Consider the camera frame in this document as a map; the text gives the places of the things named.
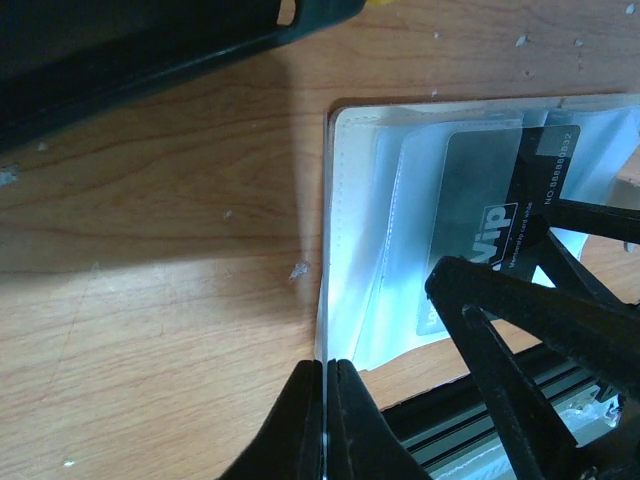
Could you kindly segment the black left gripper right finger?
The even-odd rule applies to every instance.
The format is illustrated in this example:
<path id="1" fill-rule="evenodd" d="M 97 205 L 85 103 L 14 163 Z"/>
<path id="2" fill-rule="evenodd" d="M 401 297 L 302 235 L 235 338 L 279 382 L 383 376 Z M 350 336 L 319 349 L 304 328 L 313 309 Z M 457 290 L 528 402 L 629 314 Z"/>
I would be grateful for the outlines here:
<path id="1" fill-rule="evenodd" d="M 395 437 L 348 360 L 327 364 L 326 477 L 427 479 Z"/>

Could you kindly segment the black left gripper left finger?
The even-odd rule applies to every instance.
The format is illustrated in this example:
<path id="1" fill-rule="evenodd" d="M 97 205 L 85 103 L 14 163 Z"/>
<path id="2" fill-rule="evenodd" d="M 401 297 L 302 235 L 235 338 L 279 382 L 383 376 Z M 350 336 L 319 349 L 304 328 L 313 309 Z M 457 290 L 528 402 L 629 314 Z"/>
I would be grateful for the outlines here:
<path id="1" fill-rule="evenodd" d="M 221 475 L 227 480 L 322 477 L 322 364 L 299 362 L 258 433 Z"/>

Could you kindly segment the black vip card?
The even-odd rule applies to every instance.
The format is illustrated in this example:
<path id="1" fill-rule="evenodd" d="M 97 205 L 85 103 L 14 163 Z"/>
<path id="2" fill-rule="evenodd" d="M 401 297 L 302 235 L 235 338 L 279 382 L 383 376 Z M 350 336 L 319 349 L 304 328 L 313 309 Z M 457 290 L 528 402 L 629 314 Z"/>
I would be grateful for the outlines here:
<path id="1" fill-rule="evenodd" d="M 462 257 L 537 281 L 549 231 L 545 214 L 564 187 L 577 125 L 464 131 L 447 145 L 430 267 Z"/>

